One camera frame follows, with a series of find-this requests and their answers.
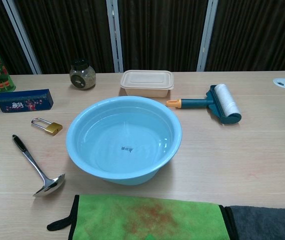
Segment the metal ladle black handle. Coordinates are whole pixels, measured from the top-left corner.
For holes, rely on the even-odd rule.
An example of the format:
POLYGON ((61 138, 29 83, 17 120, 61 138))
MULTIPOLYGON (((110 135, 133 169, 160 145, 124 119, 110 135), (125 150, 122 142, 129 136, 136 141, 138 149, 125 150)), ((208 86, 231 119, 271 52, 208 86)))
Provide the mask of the metal ladle black handle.
POLYGON ((12 140, 17 145, 17 147, 20 149, 22 154, 26 157, 26 159, 30 162, 30 164, 35 168, 35 170, 38 172, 38 174, 40 175, 43 181, 42 188, 33 194, 34 197, 46 196, 52 193, 53 191, 57 190, 64 183, 65 181, 64 173, 53 179, 48 178, 45 175, 45 173, 41 170, 41 168, 38 166, 38 164, 36 163, 32 155, 28 151, 25 144, 21 141, 21 139, 17 135, 13 134, 12 140))

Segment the light blue plastic basin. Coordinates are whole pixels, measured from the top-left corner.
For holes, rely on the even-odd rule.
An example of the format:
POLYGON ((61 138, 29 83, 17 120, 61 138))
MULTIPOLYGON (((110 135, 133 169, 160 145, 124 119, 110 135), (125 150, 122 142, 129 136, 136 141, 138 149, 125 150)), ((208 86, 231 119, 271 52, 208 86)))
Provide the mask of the light blue plastic basin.
POLYGON ((117 96, 83 110, 70 124, 66 150, 84 172, 125 186, 152 179, 178 152, 175 113, 146 97, 117 96))

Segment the beige lidded lunch box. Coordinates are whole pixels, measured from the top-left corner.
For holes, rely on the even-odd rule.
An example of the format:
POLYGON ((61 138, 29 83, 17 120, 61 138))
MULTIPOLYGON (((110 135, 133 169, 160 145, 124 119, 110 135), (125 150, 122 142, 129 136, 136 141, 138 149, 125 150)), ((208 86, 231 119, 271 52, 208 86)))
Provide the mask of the beige lidded lunch box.
POLYGON ((174 76, 167 70, 127 70, 120 86, 128 96, 165 98, 174 89, 174 76))

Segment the glass jar black lid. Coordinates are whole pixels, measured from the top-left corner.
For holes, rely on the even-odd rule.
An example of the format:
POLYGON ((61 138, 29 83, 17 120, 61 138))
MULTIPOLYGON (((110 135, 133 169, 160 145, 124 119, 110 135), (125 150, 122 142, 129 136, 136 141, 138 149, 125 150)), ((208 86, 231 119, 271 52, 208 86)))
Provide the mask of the glass jar black lid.
POLYGON ((80 90, 91 89, 96 85, 96 72, 85 58, 72 61, 69 77, 73 86, 80 90))

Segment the teal lint roller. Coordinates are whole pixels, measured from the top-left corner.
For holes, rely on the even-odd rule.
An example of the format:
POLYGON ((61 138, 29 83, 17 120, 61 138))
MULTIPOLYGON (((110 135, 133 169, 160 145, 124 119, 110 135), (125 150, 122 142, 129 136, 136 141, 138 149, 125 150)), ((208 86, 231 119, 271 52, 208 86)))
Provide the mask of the teal lint roller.
POLYGON ((224 125, 237 124, 242 119, 238 105, 224 83, 211 85, 204 99, 168 100, 166 106, 177 109, 208 108, 224 125))

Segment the brass padlock long shackle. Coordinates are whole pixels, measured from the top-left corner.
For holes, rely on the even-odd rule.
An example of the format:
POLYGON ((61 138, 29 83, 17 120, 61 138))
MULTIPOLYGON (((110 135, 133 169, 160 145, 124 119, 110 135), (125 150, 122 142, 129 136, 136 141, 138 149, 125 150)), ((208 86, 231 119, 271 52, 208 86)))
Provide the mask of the brass padlock long shackle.
POLYGON ((52 136, 55 136, 58 132, 60 132, 63 129, 63 126, 61 124, 58 124, 56 122, 50 122, 42 118, 34 118, 31 120, 31 125, 42 129, 47 134, 50 134, 52 136))

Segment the green microfiber towel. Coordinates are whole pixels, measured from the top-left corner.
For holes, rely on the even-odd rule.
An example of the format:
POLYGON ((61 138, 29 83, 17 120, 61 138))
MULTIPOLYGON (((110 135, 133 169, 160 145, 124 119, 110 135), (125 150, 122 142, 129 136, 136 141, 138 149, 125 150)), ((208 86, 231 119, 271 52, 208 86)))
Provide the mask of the green microfiber towel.
POLYGON ((68 240, 234 240, 222 205, 114 194, 75 195, 67 217, 48 231, 70 227, 68 240))

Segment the dark blue rectangular box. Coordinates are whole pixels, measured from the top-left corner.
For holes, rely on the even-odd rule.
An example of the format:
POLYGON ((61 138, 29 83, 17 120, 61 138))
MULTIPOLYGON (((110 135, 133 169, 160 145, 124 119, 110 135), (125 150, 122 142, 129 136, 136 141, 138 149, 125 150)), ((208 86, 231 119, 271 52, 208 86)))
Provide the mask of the dark blue rectangular box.
POLYGON ((50 110, 53 104, 49 89, 0 93, 0 110, 3 113, 50 110))

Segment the dark grey microfiber towel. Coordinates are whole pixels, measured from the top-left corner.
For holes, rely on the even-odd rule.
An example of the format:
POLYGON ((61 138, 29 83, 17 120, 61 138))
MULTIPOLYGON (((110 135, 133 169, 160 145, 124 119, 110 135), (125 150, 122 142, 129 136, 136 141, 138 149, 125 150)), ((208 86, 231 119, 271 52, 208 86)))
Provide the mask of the dark grey microfiber towel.
POLYGON ((285 240, 285 208, 220 206, 230 240, 285 240))

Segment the white partition post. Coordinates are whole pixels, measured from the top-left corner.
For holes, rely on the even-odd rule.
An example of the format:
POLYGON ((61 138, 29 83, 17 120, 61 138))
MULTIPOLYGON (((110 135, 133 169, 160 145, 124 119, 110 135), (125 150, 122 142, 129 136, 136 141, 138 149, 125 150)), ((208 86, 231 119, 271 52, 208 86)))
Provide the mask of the white partition post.
POLYGON ((206 15, 204 20, 202 38, 200 43, 200 49, 198 54, 198 61, 196 65, 197 72, 204 72, 206 68, 206 62, 208 58, 212 32, 214 29, 214 23, 216 13, 218 9, 219 0, 208 0, 206 15))
POLYGON ((14 0, 1 0, 10 22, 13 26, 15 34, 18 38, 22 51, 28 62, 28 65, 34 75, 42 75, 42 70, 39 65, 38 59, 20 17, 19 11, 14 0))
POLYGON ((118 0, 105 0, 105 2, 107 9, 114 72, 123 73, 124 64, 118 0))

